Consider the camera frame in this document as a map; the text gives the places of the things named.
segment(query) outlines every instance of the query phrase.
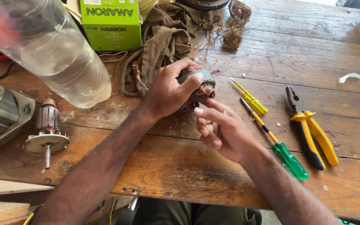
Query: motor shaft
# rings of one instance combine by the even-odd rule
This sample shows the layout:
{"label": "motor shaft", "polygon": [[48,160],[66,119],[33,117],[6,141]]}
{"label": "motor shaft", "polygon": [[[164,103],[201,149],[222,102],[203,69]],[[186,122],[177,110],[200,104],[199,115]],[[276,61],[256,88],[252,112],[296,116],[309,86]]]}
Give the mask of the motor shaft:
{"label": "motor shaft", "polygon": [[45,145],[45,148],[45,169],[49,169],[51,161],[51,145]]}

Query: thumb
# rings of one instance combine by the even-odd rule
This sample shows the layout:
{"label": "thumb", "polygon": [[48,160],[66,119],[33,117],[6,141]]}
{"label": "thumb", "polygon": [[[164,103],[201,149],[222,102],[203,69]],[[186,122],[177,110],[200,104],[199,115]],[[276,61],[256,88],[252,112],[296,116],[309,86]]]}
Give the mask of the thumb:
{"label": "thumb", "polygon": [[204,80],[204,75],[202,73],[194,73],[193,75],[187,77],[186,81],[182,83],[179,87],[179,92],[182,95],[190,96],[193,91],[197,90]]}

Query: man's left hand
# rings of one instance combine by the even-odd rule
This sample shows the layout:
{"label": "man's left hand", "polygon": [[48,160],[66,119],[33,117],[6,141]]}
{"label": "man's left hand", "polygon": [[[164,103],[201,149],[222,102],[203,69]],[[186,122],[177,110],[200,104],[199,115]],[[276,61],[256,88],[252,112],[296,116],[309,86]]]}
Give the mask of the man's left hand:
{"label": "man's left hand", "polygon": [[181,70],[188,66],[197,65],[191,59],[184,58],[158,70],[152,88],[144,100],[145,106],[150,110],[155,120],[176,112],[193,91],[201,86],[204,80],[202,73],[195,73],[187,77],[181,85],[176,79]]}

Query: wooden table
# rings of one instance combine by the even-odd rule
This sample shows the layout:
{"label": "wooden table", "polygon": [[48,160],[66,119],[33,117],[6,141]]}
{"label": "wooden table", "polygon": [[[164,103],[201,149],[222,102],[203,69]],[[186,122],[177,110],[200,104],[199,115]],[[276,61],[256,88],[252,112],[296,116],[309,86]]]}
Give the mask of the wooden table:
{"label": "wooden table", "polygon": [[[229,77],[251,91],[269,109],[262,116],[266,125],[310,173],[310,178],[301,183],[338,217],[360,220],[360,79],[338,84],[344,75],[360,74],[360,10],[291,0],[245,2],[253,14],[242,46],[229,52],[221,49],[215,38],[214,45],[192,55],[199,58],[204,69],[220,70],[215,77],[216,99],[231,106],[256,138],[272,150],[267,135],[240,104],[240,92]],[[198,31],[192,45],[207,36],[205,31]],[[0,74],[7,64],[0,62]],[[115,64],[105,65],[112,74]],[[0,84],[37,100],[51,94],[61,111],[62,131],[71,140],[65,151],[52,155],[51,169],[43,171],[44,155],[22,150],[27,136],[34,134],[33,119],[22,134],[0,146],[0,179],[9,181],[57,185],[141,101],[113,90],[107,101],[79,109],[18,65]],[[339,166],[327,164],[326,170],[317,171],[307,161],[296,128],[290,123],[285,92],[289,84],[303,97],[307,108],[317,113],[314,118],[333,143]],[[195,120],[193,114],[174,114],[160,120],[127,160],[112,193],[270,208],[238,164],[199,141]]]}

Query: brown cloth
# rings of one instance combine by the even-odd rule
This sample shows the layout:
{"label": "brown cloth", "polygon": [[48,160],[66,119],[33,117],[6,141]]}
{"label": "brown cloth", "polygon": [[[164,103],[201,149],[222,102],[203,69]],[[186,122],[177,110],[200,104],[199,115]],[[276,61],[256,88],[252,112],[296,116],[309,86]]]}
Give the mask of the brown cloth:
{"label": "brown cloth", "polygon": [[150,88],[157,70],[190,53],[190,35],[198,29],[200,11],[180,3],[158,3],[141,26],[143,43],[124,57],[115,69],[117,89],[128,97],[144,97],[132,63],[137,61],[141,81]]}

